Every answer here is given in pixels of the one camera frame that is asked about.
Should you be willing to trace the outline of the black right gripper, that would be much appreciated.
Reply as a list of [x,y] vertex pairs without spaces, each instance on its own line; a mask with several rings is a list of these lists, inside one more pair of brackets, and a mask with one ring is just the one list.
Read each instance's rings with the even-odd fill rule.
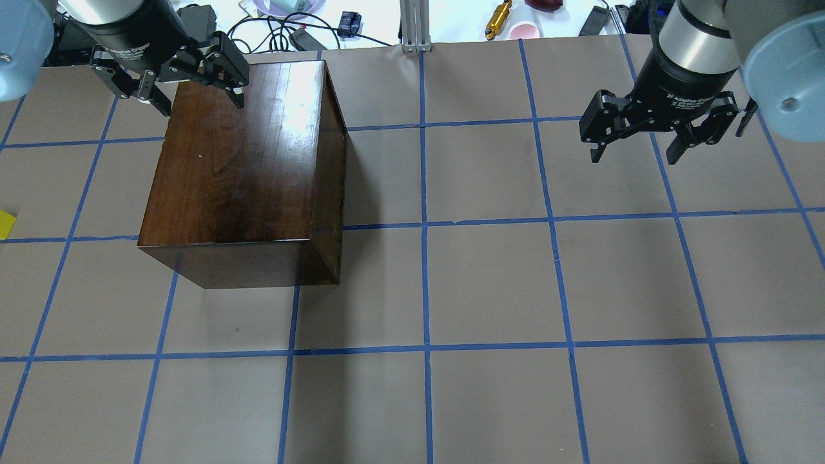
[[[608,144],[639,132],[675,131],[666,150],[668,165],[699,144],[716,144],[739,114],[734,93],[724,90],[733,74],[687,70],[654,45],[625,98],[598,90],[583,112],[579,135],[590,145],[590,161],[600,162]],[[705,114],[707,118],[693,126],[692,121]]]

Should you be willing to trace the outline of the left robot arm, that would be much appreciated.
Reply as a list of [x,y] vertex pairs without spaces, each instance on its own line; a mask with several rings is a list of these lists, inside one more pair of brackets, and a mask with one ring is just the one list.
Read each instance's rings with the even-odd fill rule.
[[171,101],[157,83],[192,81],[244,107],[249,64],[217,29],[212,6],[174,8],[168,1],[3,1],[3,102],[34,87],[53,48],[59,8],[93,41],[90,68],[116,97],[136,98],[168,117]]

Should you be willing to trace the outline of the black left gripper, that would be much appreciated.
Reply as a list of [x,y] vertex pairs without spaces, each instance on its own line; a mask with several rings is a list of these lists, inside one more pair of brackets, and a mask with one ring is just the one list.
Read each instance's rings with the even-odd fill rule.
[[214,32],[212,6],[79,2],[79,26],[95,41],[91,70],[118,98],[137,98],[169,117],[171,101],[157,81],[192,81],[245,106],[249,64],[227,34]]

